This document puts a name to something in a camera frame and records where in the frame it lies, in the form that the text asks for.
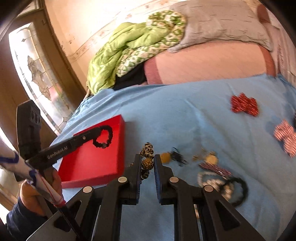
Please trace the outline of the dark blue sleeve forearm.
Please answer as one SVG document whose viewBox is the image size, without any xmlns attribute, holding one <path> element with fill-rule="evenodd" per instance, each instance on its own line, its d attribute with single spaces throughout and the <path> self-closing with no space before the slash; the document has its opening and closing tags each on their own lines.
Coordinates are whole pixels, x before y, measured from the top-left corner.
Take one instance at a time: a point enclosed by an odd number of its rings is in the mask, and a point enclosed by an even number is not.
<svg viewBox="0 0 296 241">
<path fill-rule="evenodd" d="M 6 216 L 6 228 L 14 240 L 27 240 L 48 218 L 27 209 L 18 198 L 12 211 Z"/>
</svg>

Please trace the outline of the person's left hand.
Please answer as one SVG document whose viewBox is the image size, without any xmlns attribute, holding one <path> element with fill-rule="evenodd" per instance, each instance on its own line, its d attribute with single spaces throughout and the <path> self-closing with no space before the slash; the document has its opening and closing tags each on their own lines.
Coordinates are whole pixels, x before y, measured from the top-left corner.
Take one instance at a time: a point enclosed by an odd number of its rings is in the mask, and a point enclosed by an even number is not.
<svg viewBox="0 0 296 241">
<path fill-rule="evenodd" d="M 57 193 L 63 196 L 61 178 L 59 177 L 58 171 L 55 168 L 53 168 L 53 171 L 52 171 L 52 178 L 53 178 L 52 187 L 56 190 Z M 30 184 L 28 184 L 27 181 L 24 181 L 22 183 L 21 189 L 20 189 L 20 198 L 23 205 L 27 209 L 29 209 L 29 211 L 32 211 L 40 216 L 46 216 L 43 208 L 41 207 L 38 201 L 39 196 L 40 196 L 39 192 L 37 192 L 36 189 L 34 189 Z"/>
</svg>

